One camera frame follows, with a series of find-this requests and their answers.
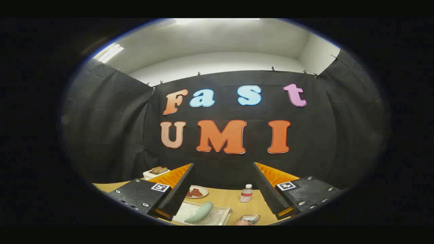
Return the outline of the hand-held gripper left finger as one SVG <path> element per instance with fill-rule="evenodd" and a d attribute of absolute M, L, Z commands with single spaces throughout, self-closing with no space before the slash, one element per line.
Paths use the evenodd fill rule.
<path fill-rule="evenodd" d="M 150 180 L 133 179 L 108 192 L 108 196 L 134 210 L 171 221 L 186 198 L 194 179 L 190 163 Z"/>

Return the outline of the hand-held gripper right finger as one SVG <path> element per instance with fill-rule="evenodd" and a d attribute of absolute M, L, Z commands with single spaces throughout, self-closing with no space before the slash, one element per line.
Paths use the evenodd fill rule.
<path fill-rule="evenodd" d="M 342 194 L 338 187 L 317 177 L 297 177 L 254 162 L 255 184 L 278 220 L 309 212 Z"/>

